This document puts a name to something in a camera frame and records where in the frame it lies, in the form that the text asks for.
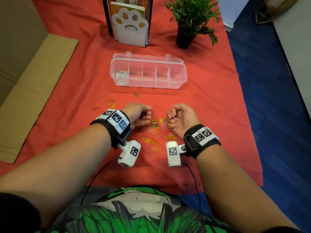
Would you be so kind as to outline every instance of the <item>potted plant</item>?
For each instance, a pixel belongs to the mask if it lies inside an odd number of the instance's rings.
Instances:
[[[212,45],[217,43],[214,28],[208,27],[210,19],[220,21],[219,9],[214,0],[170,0],[166,8],[173,12],[170,22],[176,21],[178,25],[176,45],[187,49],[198,34],[208,34]]]

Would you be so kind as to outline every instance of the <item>wrist strap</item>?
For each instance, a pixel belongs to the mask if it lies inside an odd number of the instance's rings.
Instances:
[[[90,125],[99,123],[103,125],[111,139],[111,147],[117,149],[117,144],[123,143],[131,133],[131,124],[127,115],[121,110],[108,109],[98,116]]]
[[[221,145],[218,140],[219,138],[208,127],[202,124],[195,125],[185,132],[184,141],[187,149],[185,155],[196,159],[207,147],[215,144]]]

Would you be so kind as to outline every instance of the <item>white wall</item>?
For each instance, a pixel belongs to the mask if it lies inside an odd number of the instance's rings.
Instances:
[[[273,23],[311,115],[311,0],[298,0]]]
[[[233,28],[235,20],[249,0],[218,0],[224,25]]]

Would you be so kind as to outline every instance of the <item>hand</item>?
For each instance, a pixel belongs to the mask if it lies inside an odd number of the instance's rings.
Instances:
[[[166,117],[168,118],[167,126],[169,129],[173,130],[176,135],[183,139],[185,132],[194,125],[200,124],[200,122],[197,119],[194,110],[190,106],[184,103],[180,103],[174,105],[174,107],[177,111],[175,111],[172,107],[166,113]]]
[[[150,124],[151,107],[149,105],[144,105],[142,103],[129,103],[121,110],[128,116],[131,123],[131,129],[134,129],[137,126]],[[144,113],[145,119],[138,120],[142,113]]]

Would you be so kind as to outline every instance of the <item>cardboard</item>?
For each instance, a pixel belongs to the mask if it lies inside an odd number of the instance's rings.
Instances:
[[[0,0],[0,161],[13,163],[78,41],[49,34],[32,0]]]

